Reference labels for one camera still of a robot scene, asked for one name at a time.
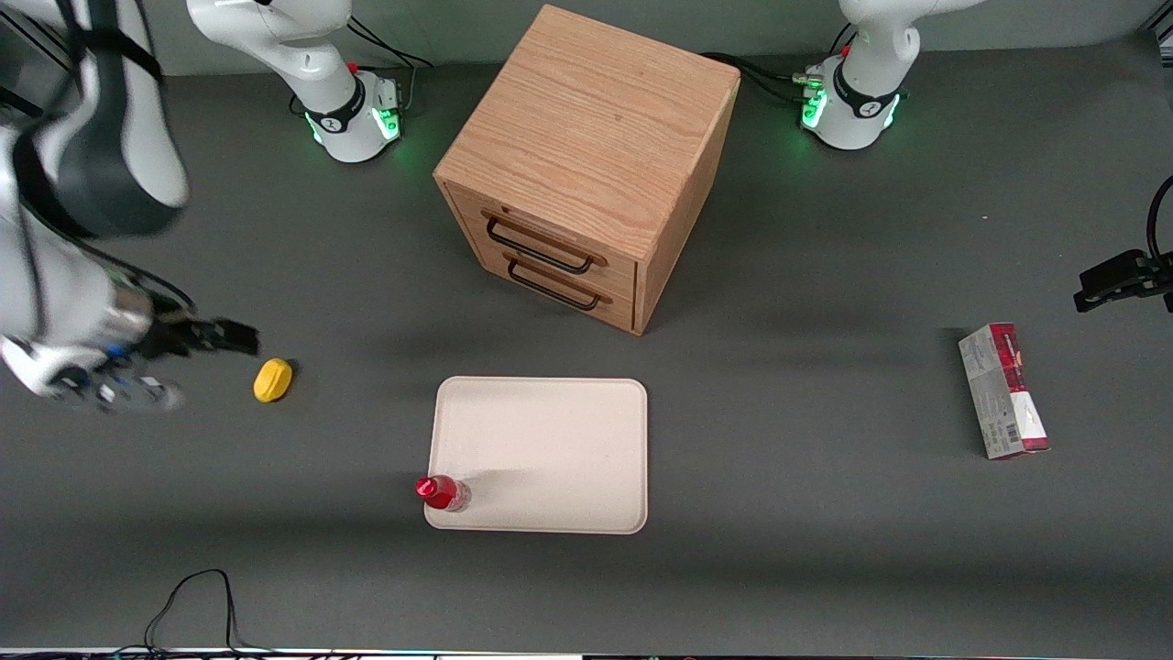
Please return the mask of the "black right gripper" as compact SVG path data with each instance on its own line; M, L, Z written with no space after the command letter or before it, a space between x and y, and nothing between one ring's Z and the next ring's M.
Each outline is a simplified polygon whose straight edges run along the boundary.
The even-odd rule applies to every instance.
M150 360L188 358L194 351L229 352L255 358L259 352L256 327L224 317L198 319L187 312L155 314L150 328L137 343L137 356Z

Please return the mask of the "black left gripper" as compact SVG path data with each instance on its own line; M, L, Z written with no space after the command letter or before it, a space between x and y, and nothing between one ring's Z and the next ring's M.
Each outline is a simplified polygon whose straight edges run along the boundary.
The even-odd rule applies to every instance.
M1106 302L1126 300L1138 295L1159 295L1173 313L1172 268L1165 258L1150 258L1140 249L1130 249L1112 260L1084 270L1080 274L1080 291L1073 295L1077 313L1089 313Z

